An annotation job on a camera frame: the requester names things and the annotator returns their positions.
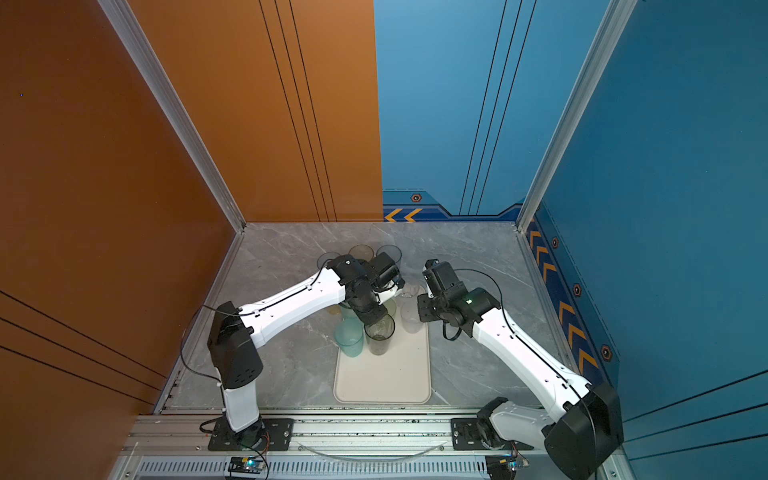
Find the light green dotted cup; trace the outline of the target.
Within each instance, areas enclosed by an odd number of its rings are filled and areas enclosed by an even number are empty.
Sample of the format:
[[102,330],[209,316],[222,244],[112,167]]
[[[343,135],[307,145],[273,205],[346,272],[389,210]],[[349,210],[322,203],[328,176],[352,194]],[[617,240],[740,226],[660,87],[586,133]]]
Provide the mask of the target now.
[[395,300],[394,299],[387,300],[384,303],[384,306],[385,306],[388,314],[391,317],[395,318],[396,317],[396,312],[397,312],[397,304],[396,304]]

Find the clear stemmed glass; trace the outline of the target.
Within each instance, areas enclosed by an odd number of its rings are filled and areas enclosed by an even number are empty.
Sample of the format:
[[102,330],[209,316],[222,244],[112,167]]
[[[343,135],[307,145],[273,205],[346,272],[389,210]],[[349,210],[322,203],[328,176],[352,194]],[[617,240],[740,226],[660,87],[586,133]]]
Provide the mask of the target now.
[[400,296],[403,298],[415,298],[422,293],[422,287],[413,283],[406,283],[401,290]]

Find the teal textured tumbler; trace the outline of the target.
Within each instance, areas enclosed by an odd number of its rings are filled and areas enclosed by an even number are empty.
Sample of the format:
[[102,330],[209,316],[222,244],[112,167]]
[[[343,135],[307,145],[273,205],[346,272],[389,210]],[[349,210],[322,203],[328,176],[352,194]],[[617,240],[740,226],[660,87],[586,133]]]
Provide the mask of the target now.
[[334,339],[342,354],[355,358],[362,353],[364,327],[356,319],[345,318],[334,330]]
[[358,320],[356,312],[345,303],[340,303],[339,308],[344,319]]

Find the clear plastic cup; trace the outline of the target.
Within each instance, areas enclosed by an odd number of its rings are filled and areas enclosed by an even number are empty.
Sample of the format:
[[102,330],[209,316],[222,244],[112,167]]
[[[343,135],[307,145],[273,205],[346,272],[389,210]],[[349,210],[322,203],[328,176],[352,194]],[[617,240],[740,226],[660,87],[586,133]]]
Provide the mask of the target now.
[[416,334],[423,328],[418,311],[418,300],[416,298],[408,298],[403,301],[403,304],[400,307],[400,316],[403,329],[407,333]]

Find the dark smoky tumbler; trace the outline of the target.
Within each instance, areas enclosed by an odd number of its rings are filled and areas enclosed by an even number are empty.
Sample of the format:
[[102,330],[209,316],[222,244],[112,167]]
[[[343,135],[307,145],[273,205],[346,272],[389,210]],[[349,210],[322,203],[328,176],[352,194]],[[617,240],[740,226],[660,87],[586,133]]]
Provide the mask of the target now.
[[395,320],[389,314],[385,314],[382,319],[374,324],[365,325],[364,332],[369,351],[373,355],[384,355],[389,348],[395,330]]

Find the grey-blue frosted tumbler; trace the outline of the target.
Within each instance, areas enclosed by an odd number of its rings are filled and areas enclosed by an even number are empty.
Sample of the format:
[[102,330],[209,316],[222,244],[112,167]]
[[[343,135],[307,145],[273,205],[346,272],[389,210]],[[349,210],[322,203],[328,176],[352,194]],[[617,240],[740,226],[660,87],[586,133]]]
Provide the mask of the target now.
[[323,253],[316,262],[317,268],[322,269],[324,268],[330,261],[334,260],[339,256],[339,253],[337,252],[325,252]]

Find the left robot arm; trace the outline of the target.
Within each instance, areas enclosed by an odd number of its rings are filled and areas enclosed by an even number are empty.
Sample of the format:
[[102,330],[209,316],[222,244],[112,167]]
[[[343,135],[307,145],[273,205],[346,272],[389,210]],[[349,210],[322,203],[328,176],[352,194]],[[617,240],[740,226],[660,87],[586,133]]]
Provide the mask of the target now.
[[229,428],[240,433],[260,423],[256,379],[264,369],[259,349],[282,331],[336,304],[351,308],[364,325],[382,320],[384,303],[405,286],[395,260],[386,253],[370,261],[345,254],[318,272],[271,297],[236,306],[225,302],[214,313],[207,348],[218,374]]

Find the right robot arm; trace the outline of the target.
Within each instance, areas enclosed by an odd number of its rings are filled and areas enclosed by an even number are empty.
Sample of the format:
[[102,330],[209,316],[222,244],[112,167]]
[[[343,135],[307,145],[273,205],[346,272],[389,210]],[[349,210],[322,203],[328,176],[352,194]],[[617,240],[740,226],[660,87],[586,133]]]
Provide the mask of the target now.
[[502,296],[468,290],[450,263],[430,259],[423,276],[421,321],[440,321],[466,333],[494,353],[541,404],[533,409],[500,400],[489,406],[489,435],[544,449],[570,479],[595,474],[624,441],[617,391],[563,365],[511,319]]

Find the white rectangular tray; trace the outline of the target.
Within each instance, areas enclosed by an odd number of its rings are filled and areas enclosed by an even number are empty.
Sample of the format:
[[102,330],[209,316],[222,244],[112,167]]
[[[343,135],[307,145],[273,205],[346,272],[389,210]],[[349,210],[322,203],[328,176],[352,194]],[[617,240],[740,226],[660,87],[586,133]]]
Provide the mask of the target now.
[[333,395],[342,404],[422,405],[432,395],[429,334],[396,330],[387,351],[374,355],[366,343],[355,357],[337,355]]

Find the light blue clear tumbler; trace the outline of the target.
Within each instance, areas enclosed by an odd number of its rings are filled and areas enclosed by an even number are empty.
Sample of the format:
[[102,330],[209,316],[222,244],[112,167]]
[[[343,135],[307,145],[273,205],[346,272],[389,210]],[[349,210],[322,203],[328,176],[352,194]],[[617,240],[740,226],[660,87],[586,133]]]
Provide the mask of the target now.
[[382,245],[381,247],[379,247],[376,250],[376,255],[380,255],[380,254],[386,254],[396,264],[400,264],[403,256],[402,250],[398,246],[393,244]]

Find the right green circuit board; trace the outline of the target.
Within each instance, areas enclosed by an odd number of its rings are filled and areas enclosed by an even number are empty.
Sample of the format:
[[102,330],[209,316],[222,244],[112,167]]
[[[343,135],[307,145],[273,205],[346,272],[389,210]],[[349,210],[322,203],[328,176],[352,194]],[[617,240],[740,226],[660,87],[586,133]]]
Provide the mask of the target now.
[[514,480],[518,471],[530,466],[525,457],[513,455],[486,456],[485,463],[490,480]]

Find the aluminium front rail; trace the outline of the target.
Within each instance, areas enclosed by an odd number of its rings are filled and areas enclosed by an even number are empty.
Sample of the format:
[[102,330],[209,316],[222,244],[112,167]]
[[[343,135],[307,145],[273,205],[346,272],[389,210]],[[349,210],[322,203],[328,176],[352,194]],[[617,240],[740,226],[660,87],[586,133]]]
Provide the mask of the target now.
[[264,418],[291,418],[288,451],[209,451],[200,426],[218,412],[139,417],[109,473],[111,479],[228,479],[232,456],[258,456],[268,479],[489,479],[486,456],[525,457],[515,479],[562,479],[547,452],[514,441],[511,450],[456,451],[450,420],[471,409],[266,410]]

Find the right aluminium corner post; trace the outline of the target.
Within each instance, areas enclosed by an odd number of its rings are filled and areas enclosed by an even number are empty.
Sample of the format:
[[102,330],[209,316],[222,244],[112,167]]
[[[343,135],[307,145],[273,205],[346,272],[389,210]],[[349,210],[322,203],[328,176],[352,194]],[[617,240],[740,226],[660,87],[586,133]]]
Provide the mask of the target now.
[[519,233],[533,220],[636,5],[637,0],[609,2],[521,207]]

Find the aluminium corner post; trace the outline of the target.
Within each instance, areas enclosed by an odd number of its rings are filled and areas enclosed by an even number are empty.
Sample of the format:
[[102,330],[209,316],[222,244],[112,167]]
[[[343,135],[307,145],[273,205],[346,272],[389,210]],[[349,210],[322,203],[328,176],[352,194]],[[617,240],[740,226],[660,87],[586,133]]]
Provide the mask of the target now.
[[246,228],[244,215],[131,6],[124,0],[99,0],[98,4],[226,219],[236,233],[242,233]]
[[519,233],[533,220],[636,5],[637,0],[609,2],[521,207]]

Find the left aluminium corner post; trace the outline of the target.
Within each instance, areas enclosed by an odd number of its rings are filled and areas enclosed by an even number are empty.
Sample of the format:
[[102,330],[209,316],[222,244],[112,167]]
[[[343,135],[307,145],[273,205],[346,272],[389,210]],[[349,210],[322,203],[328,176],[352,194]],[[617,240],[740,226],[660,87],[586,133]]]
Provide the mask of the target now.
[[246,228],[244,215],[131,6],[124,0],[99,0],[98,4],[226,219],[236,233],[242,233]]

